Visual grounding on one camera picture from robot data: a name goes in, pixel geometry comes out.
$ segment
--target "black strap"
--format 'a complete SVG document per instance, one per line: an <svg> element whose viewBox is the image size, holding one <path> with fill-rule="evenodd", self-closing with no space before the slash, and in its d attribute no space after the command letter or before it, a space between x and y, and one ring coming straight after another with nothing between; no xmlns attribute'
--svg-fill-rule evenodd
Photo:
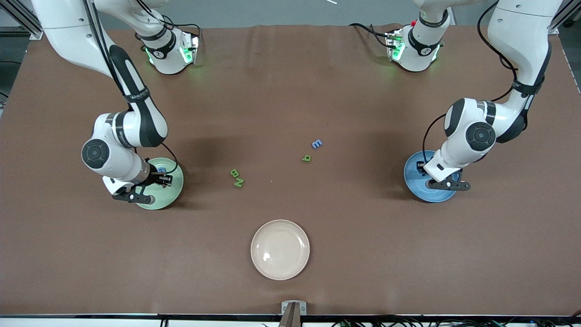
<svg viewBox="0 0 581 327"><path fill-rule="evenodd" d="M422 25L425 25L428 27L433 27L433 28L440 27L440 26L444 25L444 23L446 22L446 19L448 19L448 9L444 10L442 20L437 22L437 23L431 23L431 22L424 20L422 18L421 13L419 14L419 18L418 18L419 22L422 23Z"/></svg>
<svg viewBox="0 0 581 327"><path fill-rule="evenodd" d="M125 101L127 103L135 103L135 102L141 102L141 101L143 101L143 99L147 98L148 96L149 96L149 89L146 86L138 94L124 95L123 97L125 98Z"/></svg>
<svg viewBox="0 0 581 327"><path fill-rule="evenodd" d="M544 75L538 79L538 83L535 85L525 85L519 82L518 80L512 81L512 88L522 93L522 97L526 98L529 95L537 94L543 86L544 83Z"/></svg>
<svg viewBox="0 0 581 327"><path fill-rule="evenodd" d="M422 57L429 56L432 53L432 51L434 51L437 48L437 46L440 45L442 39L440 39L440 41L432 45L427 45L419 42L418 40L415 39L414 33L412 33L413 31L414 29L412 28L408 33L407 38L410 40L410 45L412 46L412 48L418 51L418 56Z"/></svg>
<svg viewBox="0 0 581 327"><path fill-rule="evenodd" d="M143 35L139 35L139 34L135 33L135 37L137 38L137 36L139 36L139 40L141 40L141 41L155 41L155 40L161 39L166 34L166 31L169 31L169 29L167 28L167 25L164 24L162 30L159 31L155 35L143 36Z"/></svg>
<svg viewBox="0 0 581 327"><path fill-rule="evenodd" d="M496 117L496 104L492 101L486 101L486 122L489 125L494 124L494 118Z"/></svg>
<svg viewBox="0 0 581 327"><path fill-rule="evenodd" d="M170 32L170 33L171 33L171 39L163 47L157 48L157 49L145 47L152 56L154 56L157 59L166 59L167 58L167 54L170 53L170 51L174 48L175 41L176 41L175 34L173 32Z"/></svg>

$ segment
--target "green plate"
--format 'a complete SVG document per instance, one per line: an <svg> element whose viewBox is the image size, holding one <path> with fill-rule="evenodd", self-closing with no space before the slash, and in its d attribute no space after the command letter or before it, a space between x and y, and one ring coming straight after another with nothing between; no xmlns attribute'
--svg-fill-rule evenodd
<svg viewBox="0 0 581 327"><path fill-rule="evenodd" d="M171 171L175 167L175 162L173 160L167 158L155 158L150 159L149 163L155 166L159 170L159 168L165 168L166 172ZM173 179L171 181L171 186L167 186L165 189L158 184L151 184L150 186L145 188L144 194L148 196L152 196L155 201L152 204L142 204L137 203L141 208L147 210L159 210L162 208L167 207L175 199L180 196L181 190L184 187L184 173L182 172L180 166L170 174Z"/></svg>

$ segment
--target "green led light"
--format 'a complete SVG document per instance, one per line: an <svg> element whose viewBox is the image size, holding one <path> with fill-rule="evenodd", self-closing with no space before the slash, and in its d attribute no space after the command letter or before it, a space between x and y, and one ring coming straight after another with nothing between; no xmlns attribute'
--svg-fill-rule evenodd
<svg viewBox="0 0 581 327"><path fill-rule="evenodd" d="M436 56L437 56L437 51L440 50L440 45L438 45L436 47L436 49L434 50L434 56L432 57L432 61L436 60Z"/></svg>
<svg viewBox="0 0 581 327"><path fill-rule="evenodd" d="M393 50L393 55L392 58L395 61L398 61L401 58L401 53L403 52L403 49L406 48L406 44L404 42L400 42L400 44L397 46L397 48L395 50Z"/></svg>
<svg viewBox="0 0 581 327"><path fill-rule="evenodd" d="M151 59L151 54L149 54L149 50L147 50L147 48L145 48L145 53L147 54L147 57L149 57L149 63L151 63L152 65L154 65L153 59Z"/></svg>
<svg viewBox="0 0 581 327"><path fill-rule="evenodd" d="M184 61L185 63L191 63L192 62L192 51L188 50L188 49L183 49L180 47L181 53L182 53L182 57L184 57Z"/></svg>

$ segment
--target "plate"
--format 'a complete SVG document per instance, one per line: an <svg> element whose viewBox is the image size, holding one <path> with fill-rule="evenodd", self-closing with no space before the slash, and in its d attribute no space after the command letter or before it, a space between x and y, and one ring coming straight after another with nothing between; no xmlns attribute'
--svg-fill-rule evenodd
<svg viewBox="0 0 581 327"><path fill-rule="evenodd" d="M258 271L274 280L286 280L298 275L307 265L309 239L297 224L278 219L258 229L250 256Z"/></svg>
<svg viewBox="0 0 581 327"><path fill-rule="evenodd" d="M434 154L434 151L426 150L426 159L430 161ZM432 178L430 175L422 176L422 174L419 173L416 167L416 162L418 161L424 161L422 151L412 154L403 169L403 177L406 180L406 185L410 191L418 198L431 203L444 202L452 198L456 191L434 190L427 186L427 182L432 180ZM460 176L459 174L454 173L452 174L452 178L454 178L454 180L459 180Z"/></svg>
<svg viewBox="0 0 581 327"><path fill-rule="evenodd" d="M163 168L166 172L171 172L171 170L175 168L175 161L167 158L150 159L148 162L155 166L157 171L160 171L160 168ZM137 205L147 210L159 210L174 202L184 187L184 173L182 172L181 167L178 165L176 170L170 175L173 177L171 186L166 186L164 188L159 184L151 184L145 187L144 193L146 195L152 196L155 199L152 204L137 203ZM136 191L141 191L141 186L139 186L138 190L136 188Z"/></svg>

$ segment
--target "black cable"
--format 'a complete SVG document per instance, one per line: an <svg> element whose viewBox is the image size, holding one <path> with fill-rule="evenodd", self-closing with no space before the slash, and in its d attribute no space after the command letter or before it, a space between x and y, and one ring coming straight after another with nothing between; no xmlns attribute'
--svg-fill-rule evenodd
<svg viewBox="0 0 581 327"><path fill-rule="evenodd" d="M513 320L515 320L516 317L513 317L512 319L510 319L509 321L505 322L504 324L502 324L503 326L506 326L508 324L510 324Z"/></svg>
<svg viewBox="0 0 581 327"><path fill-rule="evenodd" d="M170 319L168 317L162 317L162 321L159 323L159 327L168 327L170 324Z"/></svg>
<svg viewBox="0 0 581 327"><path fill-rule="evenodd" d="M379 42L381 45L383 45L383 46L384 46L384 47L386 47L386 48L390 48L390 49L395 49L395 48L396 48L394 45L387 45L387 44L383 43L383 42L382 42L382 41L379 39L379 37L380 37L380 36L381 36L381 37L385 37L385 33L391 33L391 32L393 32L393 31L395 31L395 30L389 30L389 31L386 31L386 32L384 32L384 33L379 33L379 32L376 32L376 31L374 30L374 28L373 28L373 24L371 24L369 27L367 27L367 26L365 26L365 25L362 25L362 24L360 24L360 23L353 23L353 24L349 24L349 26L361 27L362 29L364 29L364 30L368 31L369 33L373 34L373 36L375 37L375 39L376 39L376 40L377 40L377 41L378 41L378 42Z"/></svg>
<svg viewBox="0 0 581 327"><path fill-rule="evenodd" d="M163 20L163 19L159 19L159 18L157 18L156 16L154 16L154 15L153 15L153 13L152 13L152 11L151 11L151 9L150 9L150 8L147 6L147 4L145 4L145 3L143 2L143 0L137 0L137 3L140 5L140 7L141 7L141 8L143 8L143 10L144 10L144 11L145 11L145 12L146 12L146 13L147 13L149 16L151 16L151 17L155 18L155 19L156 19L158 22L160 22L160 23L163 23L163 24L164 24L164 28L168 29L168 28L167 28L167 25L170 25L171 27L187 27L187 26L195 26L195 27L198 29L198 33L199 33L199 35L200 35L200 36L202 36L202 29L201 29L201 28L200 28L200 27L199 27L197 24L175 24L175 23L174 23L174 22L171 20L171 18L169 18L169 17L168 17L168 16L166 16L166 15L162 15L162 17L163 17L164 19L167 19L167 20L169 20L169 22L166 22L165 20Z"/></svg>
<svg viewBox="0 0 581 327"><path fill-rule="evenodd" d="M171 174L173 172L175 172L176 169L178 169L178 158L175 156L175 154L172 152L172 150L170 148L167 147L167 145L165 143L162 143L162 145L169 151L169 153L171 153L172 157L174 157L174 161L175 161L175 167L174 169L172 169L169 172L166 172L166 174Z"/></svg>
<svg viewBox="0 0 581 327"><path fill-rule="evenodd" d="M349 26L361 27L362 29L368 31L369 33L374 33L377 36L383 36L383 37L385 36L384 33L379 33L379 32L373 31L369 27L367 27L367 26L365 26L363 24L360 24L360 23L349 24Z"/></svg>
<svg viewBox="0 0 581 327"><path fill-rule="evenodd" d="M432 128L432 126L434 126L434 124L442 119L446 117L446 114L443 114L442 116L439 116L438 118L434 119L434 121L430 124L430 126L428 126L428 129L426 130L426 133L424 134L424 139L422 140L422 154L424 155L424 163L427 164L428 160L426 159L426 138L428 138L428 133L430 132L430 129Z"/></svg>
<svg viewBox="0 0 581 327"><path fill-rule="evenodd" d="M377 33L376 33L376 32L375 32L375 30L373 29L373 24L372 24L372 25L370 25L370 28L371 28L371 32L373 33L373 36L375 37L375 39L376 39L376 40L377 40L377 41L378 41L378 42L379 42L381 45L383 45L383 46L384 46L384 47L386 47L386 48L390 48L390 49L395 49L395 48L396 48L396 46L395 46L395 45L387 45L387 44L383 43L383 42L382 42L382 41L379 39L379 37L377 36Z"/></svg>
<svg viewBox="0 0 581 327"><path fill-rule="evenodd" d="M505 62L508 65L508 69L512 70L512 74L514 76L514 79L517 79L517 68L514 67L514 65L502 54L500 53L500 51L496 50L495 47L492 46L492 44L490 44L490 42L488 42L488 40L484 37L484 35L482 34L482 30L480 29L480 25L482 24L482 19L484 18L484 16L492 10L492 8L494 8L496 5L498 4L498 1L496 1L495 3L493 3L490 7L488 7L488 9L484 10L484 12L482 13L482 15L480 15L480 18L478 19L478 22L476 24L476 30L478 31L478 36L480 36L480 39L482 39L482 42L484 42L484 44L486 44L487 47L489 47L492 51L494 51L495 54L498 54L498 56L500 57L501 61L505 60Z"/></svg>
<svg viewBox="0 0 581 327"><path fill-rule="evenodd" d="M476 30L478 31L478 36L480 36L480 39L482 40L482 42L484 42L484 44L486 44L487 47L489 47L492 51L494 51L495 54L498 55L498 57L500 58L500 63L502 64L502 66L504 66L506 69L510 69L512 71L512 78L514 80L516 80L518 68L515 68L514 65L508 60L508 58L506 58L502 53L500 53L500 51L496 50L496 48L493 47L492 44L490 44L490 42L488 42L488 40L482 34L482 30L480 29L480 25L482 24L482 19L484 18L484 16L489 11L491 11L492 8L494 8L497 4L498 4L498 1L493 3L490 7L488 7L488 9L484 10L482 15L480 15L480 18L478 19L478 22L476 24ZM498 100L506 97L510 93L510 91L512 91L512 84L511 84L511 87L508 89L508 91L506 91L503 95L501 95L498 98L495 98L491 101L492 102L498 101Z"/></svg>
<svg viewBox="0 0 581 327"><path fill-rule="evenodd" d="M499 96L498 98L492 99L491 101L495 102L495 101L498 101L498 100L506 97L510 93L510 91L512 91L512 84L511 84L511 87L503 95Z"/></svg>
<svg viewBox="0 0 581 327"><path fill-rule="evenodd" d="M121 92L123 92L123 88L121 86L121 83L119 82L119 78L117 77L117 74L115 73L113 61L111 60L111 54L109 53L109 50L107 48L107 44L105 43L105 36L103 35L103 28L101 26L101 21L99 20L99 14L97 12L97 8L95 7L95 4L93 3L92 7L93 7L93 11L95 12L95 20L96 20L95 21L91 15L91 10L89 9L88 2L85 0L85 1L83 1L83 4L85 5L85 10L87 11L87 16L89 18L89 25L91 26L91 30L92 30L93 34L95 34L97 46L99 47L99 50L101 51L101 55L103 56L103 59L105 60L105 64L107 65L107 68L109 68L109 73L111 74L111 78L113 79L113 81L115 81L115 84L117 85L119 90Z"/></svg>

